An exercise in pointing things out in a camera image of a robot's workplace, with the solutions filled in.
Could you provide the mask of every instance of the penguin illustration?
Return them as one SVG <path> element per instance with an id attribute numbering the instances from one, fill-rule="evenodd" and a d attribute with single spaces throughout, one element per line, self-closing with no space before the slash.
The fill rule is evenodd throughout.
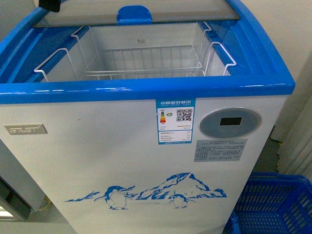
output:
<path id="1" fill-rule="evenodd" d="M 173 200 L 169 201 L 169 203 L 173 203 L 175 208 L 186 208 L 187 203 L 189 201 L 193 201 L 193 200 L 186 198 L 182 194 L 174 194 L 171 196 L 171 198 L 173 198 Z"/>
<path id="2" fill-rule="evenodd" d="M 96 198 L 94 201 L 104 199 L 112 210 L 126 210 L 127 199 L 133 200 L 130 196 L 121 193 L 129 190 L 120 186 L 111 186 L 107 189 L 103 196 Z"/>

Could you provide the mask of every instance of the blue basket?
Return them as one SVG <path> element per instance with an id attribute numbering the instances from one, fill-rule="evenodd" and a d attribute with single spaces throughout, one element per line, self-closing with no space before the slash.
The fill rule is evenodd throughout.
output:
<path id="1" fill-rule="evenodd" d="M 232 212 L 227 224 L 225 225 L 222 234 L 241 234 L 238 225 L 238 217 L 234 211 Z"/>
<path id="2" fill-rule="evenodd" d="M 235 212 L 242 234 L 312 234 L 312 185 L 300 175 L 254 173 Z"/>

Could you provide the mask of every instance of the energy label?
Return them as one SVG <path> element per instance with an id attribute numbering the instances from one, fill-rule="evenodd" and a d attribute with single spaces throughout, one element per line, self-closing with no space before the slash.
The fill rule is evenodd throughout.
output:
<path id="1" fill-rule="evenodd" d="M 192 142 L 196 99 L 156 100 L 158 143 Z"/>

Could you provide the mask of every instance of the display freezer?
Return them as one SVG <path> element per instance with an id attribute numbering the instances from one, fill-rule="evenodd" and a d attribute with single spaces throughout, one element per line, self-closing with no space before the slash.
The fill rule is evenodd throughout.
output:
<path id="1" fill-rule="evenodd" d="M 0 44 L 0 138 L 78 234 L 220 234 L 294 81 L 239 0 L 65 1 Z"/>

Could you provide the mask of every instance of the brand logo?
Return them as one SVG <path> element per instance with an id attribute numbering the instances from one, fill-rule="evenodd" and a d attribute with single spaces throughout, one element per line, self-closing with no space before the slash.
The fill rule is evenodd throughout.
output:
<path id="1" fill-rule="evenodd" d="M 31 135 L 47 133 L 43 124 L 5 125 L 4 127 L 11 135 Z"/>

